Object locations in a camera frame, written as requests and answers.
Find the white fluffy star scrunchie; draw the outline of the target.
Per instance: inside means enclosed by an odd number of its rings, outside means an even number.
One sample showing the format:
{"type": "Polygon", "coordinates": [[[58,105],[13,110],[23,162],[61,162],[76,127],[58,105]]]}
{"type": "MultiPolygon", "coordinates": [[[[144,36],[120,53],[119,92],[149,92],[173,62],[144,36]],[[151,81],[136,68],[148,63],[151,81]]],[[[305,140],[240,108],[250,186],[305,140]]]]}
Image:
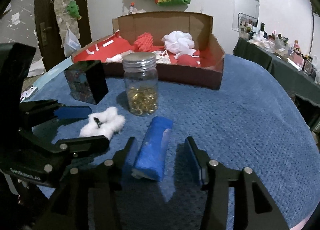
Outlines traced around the white fluffy star scrunchie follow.
{"type": "Polygon", "coordinates": [[[116,107],[108,107],[103,112],[88,116],[88,123],[80,130],[79,137],[104,136],[111,140],[114,134],[123,129],[125,121],[125,117],[118,114],[116,107]]]}

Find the blue cloth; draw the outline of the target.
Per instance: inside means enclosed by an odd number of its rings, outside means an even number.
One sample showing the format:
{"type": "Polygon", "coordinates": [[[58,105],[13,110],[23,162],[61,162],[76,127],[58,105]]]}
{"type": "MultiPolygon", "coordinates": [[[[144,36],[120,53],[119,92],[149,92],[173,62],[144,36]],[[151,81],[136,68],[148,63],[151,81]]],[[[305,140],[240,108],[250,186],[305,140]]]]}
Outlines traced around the blue cloth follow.
{"type": "Polygon", "coordinates": [[[156,116],[152,119],[135,159],[132,176],[162,181],[173,121],[156,116]]]}

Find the red foam fruit net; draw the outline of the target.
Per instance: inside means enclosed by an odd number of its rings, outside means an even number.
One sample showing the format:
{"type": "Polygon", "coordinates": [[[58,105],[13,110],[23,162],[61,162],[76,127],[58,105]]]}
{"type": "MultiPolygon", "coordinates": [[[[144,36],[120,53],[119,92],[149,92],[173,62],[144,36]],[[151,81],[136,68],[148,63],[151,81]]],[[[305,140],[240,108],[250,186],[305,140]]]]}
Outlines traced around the red foam fruit net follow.
{"type": "Polygon", "coordinates": [[[153,47],[152,34],[145,32],[144,34],[138,36],[133,45],[135,47],[135,52],[150,52],[153,47]]]}

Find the white mesh bath pouf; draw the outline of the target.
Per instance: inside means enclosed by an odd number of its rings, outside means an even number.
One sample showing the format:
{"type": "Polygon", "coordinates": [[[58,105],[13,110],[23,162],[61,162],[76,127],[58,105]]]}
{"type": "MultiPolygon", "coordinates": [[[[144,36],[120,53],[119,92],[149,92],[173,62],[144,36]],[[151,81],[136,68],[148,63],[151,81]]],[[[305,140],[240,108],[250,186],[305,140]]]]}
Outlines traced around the white mesh bath pouf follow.
{"type": "Polygon", "coordinates": [[[173,54],[185,52],[195,47],[191,34],[182,31],[172,31],[164,35],[162,42],[164,43],[165,50],[173,54]]]}

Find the red soft pouch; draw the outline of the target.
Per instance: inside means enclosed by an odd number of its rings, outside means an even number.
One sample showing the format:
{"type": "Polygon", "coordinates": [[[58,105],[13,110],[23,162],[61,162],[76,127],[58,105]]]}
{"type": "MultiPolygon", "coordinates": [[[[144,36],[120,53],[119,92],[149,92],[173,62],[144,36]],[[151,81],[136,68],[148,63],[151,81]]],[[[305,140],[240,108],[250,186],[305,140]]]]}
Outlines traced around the red soft pouch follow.
{"type": "Polygon", "coordinates": [[[177,64],[182,66],[199,67],[200,66],[199,56],[181,55],[177,59],[177,64]]]}

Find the dark printed square box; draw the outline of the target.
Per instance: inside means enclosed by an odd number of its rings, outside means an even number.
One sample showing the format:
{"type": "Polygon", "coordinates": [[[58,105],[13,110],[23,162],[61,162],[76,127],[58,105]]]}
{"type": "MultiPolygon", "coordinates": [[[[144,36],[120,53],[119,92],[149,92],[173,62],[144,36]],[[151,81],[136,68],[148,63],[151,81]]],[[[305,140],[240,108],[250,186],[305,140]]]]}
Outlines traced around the dark printed square box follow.
{"type": "Polygon", "coordinates": [[[100,60],[79,61],[64,71],[70,95],[78,101],[97,105],[108,93],[104,67],[100,60]]]}

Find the clear plastic bag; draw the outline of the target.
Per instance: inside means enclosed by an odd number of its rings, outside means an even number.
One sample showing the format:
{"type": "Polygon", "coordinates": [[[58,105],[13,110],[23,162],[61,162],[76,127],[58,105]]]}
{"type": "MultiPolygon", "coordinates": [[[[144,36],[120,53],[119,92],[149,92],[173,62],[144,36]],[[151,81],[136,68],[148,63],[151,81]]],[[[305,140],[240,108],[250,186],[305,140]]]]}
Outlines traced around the clear plastic bag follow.
{"type": "Polygon", "coordinates": [[[65,57],[70,57],[74,52],[80,50],[81,45],[75,34],[70,29],[67,29],[65,44],[64,44],[64,54],[65,57]]]}

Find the dark wooden door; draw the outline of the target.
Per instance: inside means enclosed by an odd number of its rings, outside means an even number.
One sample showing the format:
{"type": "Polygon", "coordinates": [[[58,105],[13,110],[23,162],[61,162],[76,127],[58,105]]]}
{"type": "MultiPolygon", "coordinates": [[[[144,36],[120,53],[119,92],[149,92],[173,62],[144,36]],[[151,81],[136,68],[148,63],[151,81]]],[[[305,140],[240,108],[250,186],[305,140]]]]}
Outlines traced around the dark wooden door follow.
{"type": "Polygon", "coordinates": [[[71,17],[67,6],[71,0],[35,0],[34,14],[37,39],[46,71],[66,57],[64,44],[67,29],[77,37],[81,47],[91,43],[87,0],[74,0],[79,6],[81,19],[71,17]]]}

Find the blue textured blanket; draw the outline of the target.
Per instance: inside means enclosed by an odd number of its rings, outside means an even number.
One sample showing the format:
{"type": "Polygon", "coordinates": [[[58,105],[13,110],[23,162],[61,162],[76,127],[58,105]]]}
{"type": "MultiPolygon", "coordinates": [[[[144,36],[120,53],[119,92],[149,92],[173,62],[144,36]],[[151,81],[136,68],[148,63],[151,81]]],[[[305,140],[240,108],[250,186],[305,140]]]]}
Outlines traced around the blue textured blanket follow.
{"type": "Polygon", "coordinates": [[[130,178],[117,194],[123,229],[199,229],[207,194],[193,181],[183,143],[259,176],[289,227],[319,203],[319,151],[299,110],[263,67],[226,55],[219,90],[160,82],[157,116],[173,121],[164,179],[130,178]]]}

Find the glass jar with metal lid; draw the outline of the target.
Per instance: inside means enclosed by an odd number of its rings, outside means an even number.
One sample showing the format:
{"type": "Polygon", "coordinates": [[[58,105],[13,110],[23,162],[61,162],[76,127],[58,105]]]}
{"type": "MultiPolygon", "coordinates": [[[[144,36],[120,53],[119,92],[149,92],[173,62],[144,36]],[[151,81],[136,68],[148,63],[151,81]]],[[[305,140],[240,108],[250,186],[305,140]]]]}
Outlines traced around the glass jar with metal lid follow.
{"type": "Polygon", "coordinates": [[[137,116],[153,114],[158,108],[156,55],[134,52],[124,56],[123,69],[130,112],[137,116]]]}

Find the green plush toy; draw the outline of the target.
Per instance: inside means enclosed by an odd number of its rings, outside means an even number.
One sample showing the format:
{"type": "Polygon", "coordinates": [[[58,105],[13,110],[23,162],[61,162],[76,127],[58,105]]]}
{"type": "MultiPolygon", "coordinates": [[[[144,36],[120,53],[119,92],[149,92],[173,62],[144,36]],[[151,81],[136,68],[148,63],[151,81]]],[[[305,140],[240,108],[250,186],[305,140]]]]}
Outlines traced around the green plush toy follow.
{"type": "Polygon", "coordinates": [[[79,13],[79,6],[76,1],[71,0],[67,6],[67,11],[71,15],[71,17],[76,18],[77,20],[81,19],[81,15],[79,13]]]}

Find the white knitted item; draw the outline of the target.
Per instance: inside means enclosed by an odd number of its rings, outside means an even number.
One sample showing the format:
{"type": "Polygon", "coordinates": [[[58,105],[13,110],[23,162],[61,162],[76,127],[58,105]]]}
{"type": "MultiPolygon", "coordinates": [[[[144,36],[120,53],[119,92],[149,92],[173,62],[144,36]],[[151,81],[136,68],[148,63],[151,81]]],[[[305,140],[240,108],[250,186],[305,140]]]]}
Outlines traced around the white knitted item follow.
{"type": "Polygon", "coordinates": [[[164,51],[157,50],[157,51],[153,51],[152,53],[155,54],[156,56],[157,64],[171,64],[171,60],[167,50],[164,50],[164,51]]]}

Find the dark cloth side table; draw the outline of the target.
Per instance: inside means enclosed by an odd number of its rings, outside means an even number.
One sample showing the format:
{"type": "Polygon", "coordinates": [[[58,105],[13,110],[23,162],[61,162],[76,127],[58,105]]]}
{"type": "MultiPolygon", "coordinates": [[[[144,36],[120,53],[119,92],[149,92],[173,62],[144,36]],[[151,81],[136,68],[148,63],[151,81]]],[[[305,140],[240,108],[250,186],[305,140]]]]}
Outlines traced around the dark cloth side table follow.
{"type": "Polygon", "coordinates": [[[239,38],[233,49],[233,55],[255,62],[266,69],[287,93],[319,106],[319,84],[293,65],[281,60],[276,55],[239,38]]]}

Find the red-lined cardboard box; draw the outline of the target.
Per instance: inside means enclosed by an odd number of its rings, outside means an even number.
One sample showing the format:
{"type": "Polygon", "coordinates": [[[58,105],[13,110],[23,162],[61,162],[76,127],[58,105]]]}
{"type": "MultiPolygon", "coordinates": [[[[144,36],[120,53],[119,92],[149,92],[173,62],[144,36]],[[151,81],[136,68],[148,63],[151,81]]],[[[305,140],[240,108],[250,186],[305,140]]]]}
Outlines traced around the red-lined cardboard box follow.
{"type": "Polygon", "coordinates": [[[105,76],[124,76],[120,62],[107,63],[106,59],[133,50],[138,36],[149,33],[153,37],[153,50],[160,50],[162,38],[172,31],[189,33],[195,42],[198,67],[182,66],[172,60],[170,64],[158,64],[158,77],[162,81],[177,82],[219,90],[225,52],[213,35],[213,17],[203,13],[183,11],[158,11],[136,13],[113,19],[113,34],[92,42],[75,52],[72,61],[100,60],[105,76]]]}

